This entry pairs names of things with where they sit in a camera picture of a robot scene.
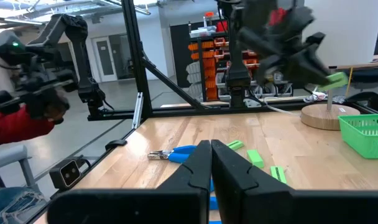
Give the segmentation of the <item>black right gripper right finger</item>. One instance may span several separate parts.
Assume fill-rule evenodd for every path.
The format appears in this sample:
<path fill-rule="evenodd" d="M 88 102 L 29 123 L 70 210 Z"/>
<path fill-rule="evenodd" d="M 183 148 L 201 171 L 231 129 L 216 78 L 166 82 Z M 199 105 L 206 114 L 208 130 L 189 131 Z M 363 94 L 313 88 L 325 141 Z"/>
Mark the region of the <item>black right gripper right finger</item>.
<path fill-rule="evenodd" d="M 212 178 L 223 224 L 289 224 L 292 188 L 212 140 Z"/>

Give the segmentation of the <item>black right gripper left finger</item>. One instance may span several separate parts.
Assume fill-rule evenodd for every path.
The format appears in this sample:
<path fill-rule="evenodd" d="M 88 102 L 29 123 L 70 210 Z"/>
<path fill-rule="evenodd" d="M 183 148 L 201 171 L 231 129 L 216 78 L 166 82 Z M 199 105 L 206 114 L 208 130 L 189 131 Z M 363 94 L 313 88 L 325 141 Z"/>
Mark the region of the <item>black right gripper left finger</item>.
<path fill-rule="evenodd" d="M 202 140 L 178 169 L 162 184 L 160 224 L 208 224 L 212 148 Z"/>

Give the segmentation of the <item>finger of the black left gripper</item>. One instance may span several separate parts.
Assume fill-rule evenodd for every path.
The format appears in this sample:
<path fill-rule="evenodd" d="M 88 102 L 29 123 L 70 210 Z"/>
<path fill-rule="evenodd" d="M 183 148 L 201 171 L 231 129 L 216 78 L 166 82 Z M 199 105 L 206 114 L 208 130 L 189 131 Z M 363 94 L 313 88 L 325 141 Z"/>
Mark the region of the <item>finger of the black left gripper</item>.
<path fill-rule="evenodd" d="M 305 72 L 306 81 L 328 81 L 327 76 L 330 74 L 327 68 L 322 64 L 314 51 L 305 51 L 304 59 L 301 61 L 301 67 Z"/>
<path fill-rule="evenodd" d="M 290 82 L 323 85 L 325 74 L 308 62 L 291 61 L 283 66 L 283 77 Z"/>

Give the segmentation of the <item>green eraser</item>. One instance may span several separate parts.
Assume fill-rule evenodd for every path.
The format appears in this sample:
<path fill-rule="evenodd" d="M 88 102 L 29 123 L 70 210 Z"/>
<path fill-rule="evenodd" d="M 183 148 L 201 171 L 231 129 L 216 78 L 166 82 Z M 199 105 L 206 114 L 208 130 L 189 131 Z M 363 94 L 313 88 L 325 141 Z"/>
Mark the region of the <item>green eraser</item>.
<path fill-rule="evenodd" d="M 264 168 L 264 160 L 260 156 L 257 150 L 248 150 L 247 151 L 247 156 L 249 161 L 252 163 L 252 165 L 258 167 L 258 168 Z"/>
<path fill-rule="evenodd" d="M 328 91 L 334 88 L 339 88 L 348 84 L 348 77 L 344 72 L 337 72 L 327 76 L 329 83 L 327 85 L 317 86 L 318 91 Z"/>

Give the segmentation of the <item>blue-handled pliers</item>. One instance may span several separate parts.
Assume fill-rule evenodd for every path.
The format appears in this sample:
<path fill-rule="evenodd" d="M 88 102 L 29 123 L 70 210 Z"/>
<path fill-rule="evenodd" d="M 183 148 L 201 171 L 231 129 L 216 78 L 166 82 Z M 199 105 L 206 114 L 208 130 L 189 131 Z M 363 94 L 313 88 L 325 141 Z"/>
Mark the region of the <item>blue-handled pliers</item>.
<path fill-rule="evenodd" d="M 184 163 L 190 154 L 196 149 L 194 145 L 186 145 L 175 147 L 171 150 L 160 150 L 150 152 L 147 155 L 149 160 L 166 160 L 170 162 L 175 162 L 182 164 Z"/>

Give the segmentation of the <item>green clip small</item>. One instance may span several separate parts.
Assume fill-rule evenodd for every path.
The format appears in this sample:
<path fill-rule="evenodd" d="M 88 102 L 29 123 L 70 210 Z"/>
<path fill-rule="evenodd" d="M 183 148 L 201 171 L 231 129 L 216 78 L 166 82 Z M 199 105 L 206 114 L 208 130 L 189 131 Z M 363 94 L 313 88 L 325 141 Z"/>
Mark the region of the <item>green clip small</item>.
<path fill-rule="evenodd" d="M 277 179 L 282 183 L 287 183 L 287 179 L 285 177 L 284 169 L 281 166 L 271 166 L 270 167 L 270 174 L 273 178 Z"/>

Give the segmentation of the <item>green clip large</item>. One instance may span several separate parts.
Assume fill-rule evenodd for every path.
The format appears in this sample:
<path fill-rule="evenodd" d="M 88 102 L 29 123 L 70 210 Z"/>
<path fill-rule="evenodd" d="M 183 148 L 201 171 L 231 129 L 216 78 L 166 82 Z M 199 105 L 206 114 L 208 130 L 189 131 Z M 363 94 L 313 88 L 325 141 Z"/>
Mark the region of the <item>green clip large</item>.
<path fill-rule="evenodd" d="M 244 147 L 244 143 L 240 140 L 234 140 L 234 141 L 228 143 L 227 147 L 229 147 L 230 149 L 235 151 L 235 150 L 238 150 L 238 149 Z"/>

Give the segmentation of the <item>white table lamp wooden base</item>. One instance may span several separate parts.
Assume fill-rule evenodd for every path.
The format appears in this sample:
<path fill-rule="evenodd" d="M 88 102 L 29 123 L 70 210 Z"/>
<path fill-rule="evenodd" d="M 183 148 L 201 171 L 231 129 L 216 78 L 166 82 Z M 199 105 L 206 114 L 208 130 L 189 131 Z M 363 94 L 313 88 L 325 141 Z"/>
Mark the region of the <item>white table lamp wooden base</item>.
<path fill-rule="evenodd" d="M 313 10 L 315 21 L 303 34 L 320 31 L 326 35 L 316 55 L 330 75 L 339 71 L 329 66 L 372 61 L 378 35 L 378 0 L 304 0 L 304 5 Z M 354 108 L 334 104 L 334 89 L 326 91 L 325 105 L 315 103 L 302 108 L 303 124 L 338 131 L 338 116 L 360 113 Z"/>

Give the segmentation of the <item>black office chair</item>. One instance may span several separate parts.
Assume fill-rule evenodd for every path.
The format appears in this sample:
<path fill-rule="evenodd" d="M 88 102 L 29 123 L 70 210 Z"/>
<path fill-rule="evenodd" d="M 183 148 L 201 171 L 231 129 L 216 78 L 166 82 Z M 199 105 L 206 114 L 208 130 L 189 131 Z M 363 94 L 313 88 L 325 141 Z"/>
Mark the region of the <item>black office chair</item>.
<path fill-rule="evenodd" d="M 346 103 L 367 101 L 368 108 L 378 111 L 378 94 L 373 91 L 364 91 L 364 89 L 378 87 L 378 67 L 355 69 L 352 72 L 350 85 L 361 92 L 346 97 Z"/>

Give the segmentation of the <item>shelf with orange bins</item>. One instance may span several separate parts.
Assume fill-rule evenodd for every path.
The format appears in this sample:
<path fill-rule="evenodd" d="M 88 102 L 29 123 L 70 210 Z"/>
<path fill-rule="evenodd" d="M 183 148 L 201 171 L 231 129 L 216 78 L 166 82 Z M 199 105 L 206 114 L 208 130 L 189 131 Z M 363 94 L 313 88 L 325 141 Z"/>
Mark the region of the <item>shelf with orange bins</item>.
<path fill-rule="evenodd" d="M 177 85 L 199 101 L 229 101 L 225 73 L 230 66 L 225 20 L 170 27 Z"/>

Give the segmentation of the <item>black table clamp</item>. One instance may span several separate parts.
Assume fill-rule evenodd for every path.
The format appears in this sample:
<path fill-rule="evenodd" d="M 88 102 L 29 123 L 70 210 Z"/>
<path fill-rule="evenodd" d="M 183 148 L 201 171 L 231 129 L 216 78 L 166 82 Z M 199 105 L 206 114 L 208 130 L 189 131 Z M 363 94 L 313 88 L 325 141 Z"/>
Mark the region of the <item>black table clamp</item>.
<path fill-rule="evenodd" d="M 124 139 L 113 140 L 113 141 L 107 143 L 107 145 L 105 145 L 105 150 L 109 151 L 109 150 L 115 149 L 116 147 L 119 147 L 119 146 L 125 146 L 126 144 L 127 144 L 127 141 L 124 140 Z"/>

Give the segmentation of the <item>green plastic basket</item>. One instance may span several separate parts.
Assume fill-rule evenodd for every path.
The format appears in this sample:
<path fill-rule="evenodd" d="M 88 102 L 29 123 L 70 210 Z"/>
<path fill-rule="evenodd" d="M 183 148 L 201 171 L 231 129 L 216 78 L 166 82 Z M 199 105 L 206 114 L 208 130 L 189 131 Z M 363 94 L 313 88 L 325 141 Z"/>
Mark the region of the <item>green plastic basket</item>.
<path fill-rule="evenodd" d="M 378 159 L 378 114 L 338 116 L 342 139 L 366 159 Z"/>

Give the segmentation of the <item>grey door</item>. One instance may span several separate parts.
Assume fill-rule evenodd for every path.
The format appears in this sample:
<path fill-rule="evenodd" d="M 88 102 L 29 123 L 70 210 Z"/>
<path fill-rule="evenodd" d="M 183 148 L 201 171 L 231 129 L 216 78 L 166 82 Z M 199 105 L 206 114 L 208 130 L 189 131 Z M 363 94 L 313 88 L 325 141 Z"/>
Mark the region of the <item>grey door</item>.
<path fill-rule="evenodd" d="M 117 73 L 114 66 L 113 53 L 108 37 L 92 39 L 99 77 L 102 82 L 117 81 Z"/>

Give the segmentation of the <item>person's hand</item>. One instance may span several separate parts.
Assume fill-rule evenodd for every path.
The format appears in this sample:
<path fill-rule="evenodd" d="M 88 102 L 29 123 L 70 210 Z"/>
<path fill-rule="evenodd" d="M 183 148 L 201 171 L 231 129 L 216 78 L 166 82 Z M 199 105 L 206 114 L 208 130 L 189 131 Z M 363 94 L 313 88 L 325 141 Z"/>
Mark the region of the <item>person's hand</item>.
<path fill-rule="evenodd" d="M 29 93 L 23 101 L 30 118 L 38 121 L 44 119 L 56 125 L 64 121 L 63 116 L 70 109 L 63 91 L 54 88 L 44 90 L 39 94 Z"/>

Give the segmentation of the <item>person's leg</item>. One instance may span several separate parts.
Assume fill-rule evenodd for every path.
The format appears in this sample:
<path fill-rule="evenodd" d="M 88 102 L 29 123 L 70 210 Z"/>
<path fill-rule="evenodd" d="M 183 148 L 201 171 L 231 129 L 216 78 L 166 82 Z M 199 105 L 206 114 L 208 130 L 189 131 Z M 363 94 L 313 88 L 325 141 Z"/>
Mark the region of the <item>person's leg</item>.
<path fill-rule="evenodd" d="M 27 187 L 0 187 L 0 224 L 25 224 L 47 204 L 44 195 Z"/>

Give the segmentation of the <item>silver aluminium bracket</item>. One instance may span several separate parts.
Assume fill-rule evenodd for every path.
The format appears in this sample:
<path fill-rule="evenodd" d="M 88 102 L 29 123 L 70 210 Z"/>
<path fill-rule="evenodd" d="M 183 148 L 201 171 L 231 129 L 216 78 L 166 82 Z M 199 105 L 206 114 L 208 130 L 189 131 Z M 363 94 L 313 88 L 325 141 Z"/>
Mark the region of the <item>silver aluminium bracket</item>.
<path fill-rule="evenodd" d="M 134 114 L 132 118 L 132 129 L 137 129 L 141 123 L 143 104 L 144 104 L 143 92 L 138 92 L 136 105 L 134 108 Z"/>

